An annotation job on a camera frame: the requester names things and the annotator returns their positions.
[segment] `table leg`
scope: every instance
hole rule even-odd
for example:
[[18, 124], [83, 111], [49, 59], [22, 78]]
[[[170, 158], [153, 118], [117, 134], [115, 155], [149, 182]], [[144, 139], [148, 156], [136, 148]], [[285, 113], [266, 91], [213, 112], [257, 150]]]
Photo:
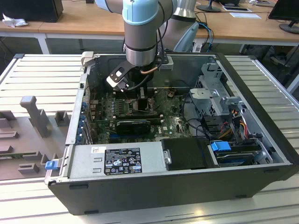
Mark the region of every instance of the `table leg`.
[[79, 47], [80, 47], [80, 50], [84, 51], [84, 46], [83, 46], [83, 40], [82, 39], [79, 39]]
[[246, 45], [246, 44], [242, 44], [242, 46], [240, 47], [239, 53], [240, 53], [241, 55], [244, 54], [244, 48], [245, 48], [245, 45]]
[[298, 88], [299, 86], [299, 74], [296, 76], [296, 78], [291, 82], [289, 87], [286, 89], [290, 94], [293, 94], [293, 92]]
[[48, 45], [47, 45], [47, 37], [46, 34], [36, 34], [35, 38], [38, 40], [39, 45], [42, 49], [43, 54], [51, 54], [51, 50], [49, 49]]

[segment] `power supply label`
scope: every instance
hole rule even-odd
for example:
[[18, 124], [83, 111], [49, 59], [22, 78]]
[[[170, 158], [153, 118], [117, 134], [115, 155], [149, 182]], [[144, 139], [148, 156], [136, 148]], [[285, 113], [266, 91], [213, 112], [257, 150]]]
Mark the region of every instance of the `power supply label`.
[[142, 173], [140, 148], [105, 150], [106, 175]]

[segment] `motherboard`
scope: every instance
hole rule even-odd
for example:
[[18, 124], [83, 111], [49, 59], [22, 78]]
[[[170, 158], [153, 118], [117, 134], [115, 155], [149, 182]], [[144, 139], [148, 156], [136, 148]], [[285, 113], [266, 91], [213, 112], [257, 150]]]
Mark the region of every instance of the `motherboard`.
[[182, 118], [184, 95], [175, 89], [152, 89], [148, 97], [106, 93], [90, 105], [94, 144], [160, 141], [190, 137]]

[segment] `computer case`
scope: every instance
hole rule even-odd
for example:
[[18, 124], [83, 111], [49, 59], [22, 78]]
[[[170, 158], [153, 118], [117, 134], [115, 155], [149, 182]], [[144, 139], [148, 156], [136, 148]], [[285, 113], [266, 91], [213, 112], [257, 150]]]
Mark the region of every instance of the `computer case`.
[[8, 17], [26, 21], [57, 22], [63, 9], [61, 0], [0, 1], [0, 12]]

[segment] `crumpled paper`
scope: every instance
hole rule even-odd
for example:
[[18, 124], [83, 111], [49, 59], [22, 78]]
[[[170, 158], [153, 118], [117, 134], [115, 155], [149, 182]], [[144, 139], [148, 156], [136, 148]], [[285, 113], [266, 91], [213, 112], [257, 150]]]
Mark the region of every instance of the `crumpled paper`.
[[13, 18], [9, 18], [7, 16], [3, 15], [3, 20], [2, 22], [4, 22], [5, 25], [9, 26], [9, 27], [19, 27], [19, 26], [26, 26], [28, 25], [28, 23], [26, 23], [26, 21], [24, 19], [13, 19]]

